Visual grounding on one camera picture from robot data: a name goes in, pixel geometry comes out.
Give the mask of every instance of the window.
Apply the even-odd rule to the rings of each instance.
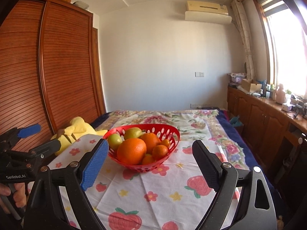
[[[283,0],[254,0],[263,22],[270,63],[268,81],[306,96],[307,36]]]

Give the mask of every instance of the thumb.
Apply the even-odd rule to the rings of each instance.
[[[0,183],[0,195],[9,196],[10,194],[10,188]]]

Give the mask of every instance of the green pear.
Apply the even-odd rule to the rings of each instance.
[[[116,133],[112,134],[108,137],[108,143],[112,150],[117,151],[118,146],[122,143],[122,138]]]
[[[139,138],[142,135],[142,130],[138,127],[133,127],[126,130],[124,139],[127,140],[129,138]]]

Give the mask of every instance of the tangerine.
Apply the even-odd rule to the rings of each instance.
[[[157,135],[152,132],[143,134],[140,136],[140,139],[146,143],[147,154],[152,154],[154,147],[156,147],[161,142]]]
[[[165,145],[166,147],[169,147],[171,145],[171,142],[168,139],[164,139],[161,141],[160,144]]]
[[[165,145],[157,145],[154,149],[153,149],[153,158],[155,160],[160,160],[163,157],[165,157],[168,154],[168,147],[166,147]]]
[[[151,154],[146,154],[145,157],[142,160],[142,165],[154,163],[155,160]]]
[[[145,154],[146,144],[139,138],[129,138],[123,141],[117,149],[117,159],[124,164],[137,165]]]

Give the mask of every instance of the blue textured pad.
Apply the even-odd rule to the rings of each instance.
[[[32,136],[36,133],[40,132],[40,125],[34,124],[34,125],[30,125],[28,127],[22,128],[19,132],[18,132],[18,137],[19,138],[26,138],[29,136]]]
[[[97,151],[94,153],[87,166],[83,170],[82,182],[80,187],[83,191],[86,191],[89,187],[93,186],[96,177],[106,159],[109,152],[108,141],[105,140],[98,147]]]

